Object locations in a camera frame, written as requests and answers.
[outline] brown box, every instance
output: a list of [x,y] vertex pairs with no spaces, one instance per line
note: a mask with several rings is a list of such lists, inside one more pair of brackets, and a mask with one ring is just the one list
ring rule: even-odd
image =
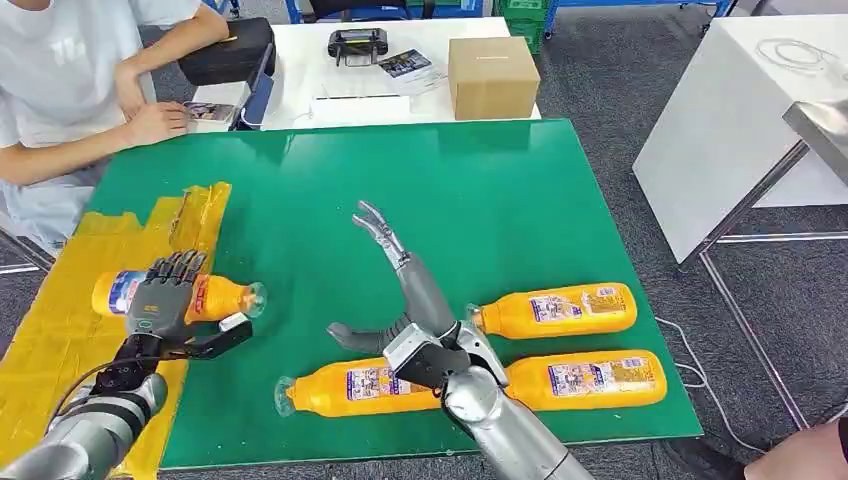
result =
[[527,118],[539,72],[524,37],[453,38],[448,79],[457,120]]

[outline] white cable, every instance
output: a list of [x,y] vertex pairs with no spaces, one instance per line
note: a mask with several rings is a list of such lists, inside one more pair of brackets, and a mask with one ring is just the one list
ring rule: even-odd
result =
[[[796,48],[805,52],[808,58],[798,58],[787,55],[787,48]],[[829,61],[838,61],[839,57],[827,50],[822,50],[807,42],[794,38],[766,38],[757,43],[757,53],[768,62],[780,68],[800,73],[814,75],[825,70]]]
[[845,406],[842,407],[842,410],[840,410],[836,415],[828,418],[827,421],[824,423],[833,423],[842,418],[842,415],[845,415],[846,413],[848,413],[848,403],[846,403]]
[[244,119],[244,112],[246,112],[246,111],[247,111],[247,107],[242,107],[242,109],[241,109],[241,113],[239,113],[239,116],[241,117],[241,121],[242,121],[242,123],[244,123],[244,124],[245,124],[245,125],[247,125],[248,127],[252,127],[252,128],[260,128],[260,127],[262,127],[262,124],[261,124],[261,123],[250,123],[250,122],[248,122],[247,120],[245,120],[245,119]]
[[686,387],[686,388],[704,388],[704,387],[707,386],[707,384],[704,383],[704,375],[697,368],[695,368],[691,365],[686,365],[685,363],[675,363],[674,366],[677,367],[677,368],[685,368],[686,370],[694,372],[695,375],[697,375],[698,378],[701,379],[701,383],[699,383],[699,384],[693,385],[691,383],[684,383],[683,384],[684,387]]
[[707,392],[709,392],[710,396],[713,398],[713,402],[715,402],[716,407],[718,408],[718,413],[721,415],[721,419],[724,421],[724,426],[725,426],[725,428],[727,428],[727,432],[730,433],[730,436],[733,437],[733,439],[736,440],[736,443],[738,443],[739,445],[742,445],[743,447],[745,447],[749,450],[753,450],[755,452],[765,454],[766,453],[765,450],[745,443],[741,438],[739,438],[738,435],[736,435],[736,432],[733,431],[733,427],[730,426],[730,420],[728,420],[728,418],[727,418],[727,414],[724,411],[724,407],[721,406],[721,402],[719,402],[719,400],[718,400],[718,395],[716,395],[715,391],[713,391],[713,387],[710,386],[710,382],[707,381],[707,375],[706,375],[706,373],[704,373],[704,366],[701,365],[700,360],[698,360],[698,357],[695,355],[695,351],[692,350],[692,347],[689,345],[689,341],[686,339],[686,334],[683,333],[683,329],[680,328],[680,325],[678,325],[674,322],[669,322],[667,320],[663,320],[662,318],[659,318],[659,317],[654,317],[654,318],[656,318],[658,322],[660,322],[664,325],[668,325],[670,327],[675,328],[678,331],[678,333],[680,333],[680,339],[683,340],[683,345],[686,347],[686,350],[689,352],[689,355],[692,357],[692,360],[695,362],[695,365],[698,367],[697,368],[698,376],[701,378],[701,381],[704,383],[704,388],[706,388]]

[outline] bottle label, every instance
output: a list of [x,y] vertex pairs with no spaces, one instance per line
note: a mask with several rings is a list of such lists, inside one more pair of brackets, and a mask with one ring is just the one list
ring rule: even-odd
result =
[[198,275],[194,283],[194,301],[189,308],[202,315],[206,308],[206,295],[209,293],[209,275]]
[[583,292],[581,300],[589,315],[624,313],[627,311],[624,296],[615,287],[600,287],[594,295]]
[[654,372],[647,360],[629,357],[609,362],[550,365],[551,390],[557,397],[653,390]]
[[569,303],[568,299],[561,295],[542,295],[530,298],[530,306],[533,308],[533,316],[538,323],[561,322],[563,320],[576,320],[583,315],[578,305]]
[[138,286],[147,277],[147,272],[123,271],[115,277],[109,290],[109,311],[115,315],[126,315]]
[[388,367],[353,368],[347,371],[347,399],[350,401],[425,390],[427,388],[396,378]]

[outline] black bag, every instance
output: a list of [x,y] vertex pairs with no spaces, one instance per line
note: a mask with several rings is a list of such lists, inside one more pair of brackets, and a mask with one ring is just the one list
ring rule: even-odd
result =
[[[248,18],[227,22],[230,38],[202,48],[180,59],[180,69],[192,85],[248,82],[255,73],[268,44],[274,43],[274,31],[267,18]],[[274,74],[276,47],[265,67],[268,76]]]

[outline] floor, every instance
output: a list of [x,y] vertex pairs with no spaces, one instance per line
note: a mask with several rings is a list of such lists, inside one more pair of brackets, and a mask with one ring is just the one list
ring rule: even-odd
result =
[[[243,0],[245,16],[285,21],[270,0]],[[560,9],[556,34],[537,64],[538,104],[546,117],[569,117],[606,197],[655,313],[680,323],[704,364],[736,431],[768,447],[793,431],[789,416],[700,264],[680,271],[642,195],[631,165],[698,46],[706,7]],[[156,32],[145,32],[148,40]],[[161,99],[190,98],[176,68],[156,76]],[[848,227],[845,208],[770,209],[746,218],[743,231]],[[713,258],[737,293],[784,380],[810,421],[848,395],[848,318],[844,272],[848,245],[718,246]],[[0,263],[10,260],[0,250]],[[0,351],[26,312],[41,277],[0,277]],[[678,361],[690,363],[673,331],[667,339]],[[718,448],[743,461],[748,452],[725,440],[716,407],[700,392],[692,400]],[[598,479],[692,479],[697,468],[672,461],[662,444],[578,447],[575,455]],[[162,478],[209,478],[209,472]],[[260,467],[216,472],[221,479],[491,479],[481,457],[461,456]]]

